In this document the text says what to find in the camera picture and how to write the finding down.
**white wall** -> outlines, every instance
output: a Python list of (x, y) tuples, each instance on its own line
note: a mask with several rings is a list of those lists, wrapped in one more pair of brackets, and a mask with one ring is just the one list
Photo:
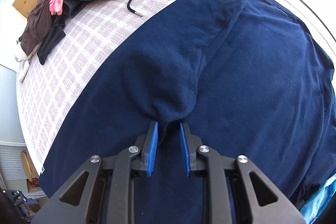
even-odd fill
[(27, 20), (12, 6), (13, 2), (14, 0), (0, 0), (0, 65), (19, 72), (14, 49)]
[(0, 65), (0, 144), (24, 143), (16, 103), (16, 72)]

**black gripper frame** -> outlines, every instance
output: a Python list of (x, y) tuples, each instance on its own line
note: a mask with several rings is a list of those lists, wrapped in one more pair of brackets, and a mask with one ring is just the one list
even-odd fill
[(305, 220), (286, 196), (245, 156), (236, 159), (220, 155), (203, 145), (200, 137), (184, 130), (189, 151), (189, 177), (203, 177), (202, 224), (232, 224), (229, 188), (231, 185), (237, 224), (305, 224)]
[[(56, 191), (34, 216), (32, 224), (100, 224), (107, 202), (106, 224), (134, 224), (134, 178), (148, 177), (146, 153), (157, 122), (137, 138), (137, 152), (129, 147), (118, 155), (93, 156)], [(108, 179), (110, 189), (105, 197)]]

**brown garment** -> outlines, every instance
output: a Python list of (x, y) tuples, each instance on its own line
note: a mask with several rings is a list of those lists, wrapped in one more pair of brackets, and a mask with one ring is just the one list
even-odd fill
[(27, 56), (51, 30), (49, 2), (50, 0), (37, 0), (35, 8), (28, 15), (27, 26), (19, 38), (21, 47)]

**metal screw head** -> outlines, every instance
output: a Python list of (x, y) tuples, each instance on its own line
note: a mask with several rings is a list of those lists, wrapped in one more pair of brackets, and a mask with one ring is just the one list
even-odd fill
[(93, 163), (98, 162), (99, 160), (100, 160), (100, 157), (97, 155), (94, 155), (90, 158), (90, 162), (93, 162)]
[(199, 150), (200, 150), (201, 152), (203, 152), (203, 153), (206, 153), (206, 152), (209, 152), (209, 147), (206, 146), (206, 145), (201, 145), (201, 146), (199, 147)]
[(247, 157), (244, 155), (238, 156), (238, 161), (241, 162), (242, 164), (247, 163)]
[(139, 147), (132, 145), (128, 148), (128, 151), (130, 151), (131, 153), (137, 153), (139, 151)]

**pink and white plaid blanket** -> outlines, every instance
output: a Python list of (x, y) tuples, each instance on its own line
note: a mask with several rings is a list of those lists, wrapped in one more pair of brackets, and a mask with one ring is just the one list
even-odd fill
[(66, 115), (105, 59), (137, 28), (176, 0), (94, 0), (66, 21), (66, 37), (42, 66), (36, 55), (17, 103), (27, 148), (38, 172)]

